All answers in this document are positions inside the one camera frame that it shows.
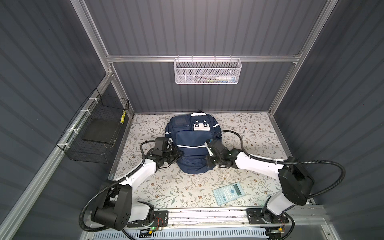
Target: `calculator screen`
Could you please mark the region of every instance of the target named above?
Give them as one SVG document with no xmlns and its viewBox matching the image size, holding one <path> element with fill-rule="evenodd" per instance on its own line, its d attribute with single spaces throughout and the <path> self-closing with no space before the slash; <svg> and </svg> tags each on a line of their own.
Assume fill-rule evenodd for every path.
<svg viewBox="0 0 384 240">
<path fill-rule="evenodd" d="M 237 184 L 235 184 L 233 187 L 235 188 L 235 191 L 236 191 L 237 195 L 240 196 L 240 195 L 241 195 L 241 192 L 240 192 L 240 189 L 239 189 L 239 187 L 237 186 Z"/>
</svg>

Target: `white mesh basket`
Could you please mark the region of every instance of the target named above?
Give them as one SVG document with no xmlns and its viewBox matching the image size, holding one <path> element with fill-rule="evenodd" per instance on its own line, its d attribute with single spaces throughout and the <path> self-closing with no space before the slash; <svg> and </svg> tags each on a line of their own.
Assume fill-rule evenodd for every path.
<svg viewBox="0 0 384 240">
<path fill-rule="evenodd" d="M 242 67 L 239 58 L 217 61 L 176 58 L 173 66 L 177 84 L 237 84 Z"/>
</svg>

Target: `wire basket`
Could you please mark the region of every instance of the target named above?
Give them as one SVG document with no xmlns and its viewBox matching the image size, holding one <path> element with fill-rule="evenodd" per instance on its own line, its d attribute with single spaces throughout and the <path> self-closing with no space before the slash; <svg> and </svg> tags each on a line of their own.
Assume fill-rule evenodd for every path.
<svg viewBox="0 0 384 240">
<path fill-rule="evenodd" d="M 65 143 L 58 142 L 57 146 L 65 152 L 69 159 L 74 161 L 105 164 L 110 160 L 114 161 L 124 135 L 124 129 L 129 120 L 128 110 L 129 104 L 127 99 L 99 95 L 93 100 L 87 110 L 81 110 L 83 115 L 78 124 L 72 129 L 66 130 L 70 131 L 68 140 Z M 115 123 L 114 133 L 107 143 L 83 139 L 94 119 Z"/>
<path fill-rule="evenodd" d="M 177 84 L 237 84 L 240 76 L 239 58 L 228 60 L 174 61 Z"/>
</svg>

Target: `black mounting plate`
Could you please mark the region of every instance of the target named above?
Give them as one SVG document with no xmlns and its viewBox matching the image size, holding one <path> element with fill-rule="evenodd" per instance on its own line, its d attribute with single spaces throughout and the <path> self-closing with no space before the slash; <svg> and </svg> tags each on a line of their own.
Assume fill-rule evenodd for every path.
<svg viewBox="0 0 384 240">
<path fill-rule="evenodd" d="M 142 220 L 137 220 L 137 221 L 134 221 L 134 222 L 129 222 L 127 223 L 127 227 L 157 227 L 158 224 L 160 224 L 159 226 L 160 227 L 166 227 L 168 225 L 168 211 L 155 211 L 155 216 L 154 216 L 154 220 L 153 222 L 151 223 L 151 225 L 146 225 L 144 224 L 145 226 L 142 225 Z"/>
<path fill-rule="evenodd" d="M 263 216 L 261 214 L 261 208 L 246 209 L 246 212 L 247 212 L 247 218 L 248 218 L 249 224 L 271 224 L 269 222 L 264 221 Z M 287 215 L 282 213 L 281 216 L 282 218 L 280 217 L 280 219 L 283 222 L 285 223 L 289 222 Z M 276 219 L 272 223 L 281 223 L 281 221 L 279 219 Z"/>
</svg>

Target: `black wire basket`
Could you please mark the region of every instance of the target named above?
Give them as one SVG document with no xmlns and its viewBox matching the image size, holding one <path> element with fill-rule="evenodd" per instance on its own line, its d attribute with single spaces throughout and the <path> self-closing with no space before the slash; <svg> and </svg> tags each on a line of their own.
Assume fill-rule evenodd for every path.
<svg viewBox="0 0 384 240">
<path fill-rule="evenodd" d="M 129 121 L 128 110 L 127 99 L 99 95 L 87 110 L 81 110 L 83 115 L 75 127 L 68 129 L 70 124 L 68 125 L 66 128 L 66 131 L 70 131 L 68 140 L 65 143 L 57 142 L 57 146 L 65 152 L 69 159 L 74 161 L 104 164 L 114 161 Z M 95 132 L 95 129 L 96 133 L 99 131 L 98 128 L 95 128 L 96 122 L 101 127 L 109 126 L 107 138 L 104 137 L 108 140 L 87 139 L 90 131 Z"/>
</svg>

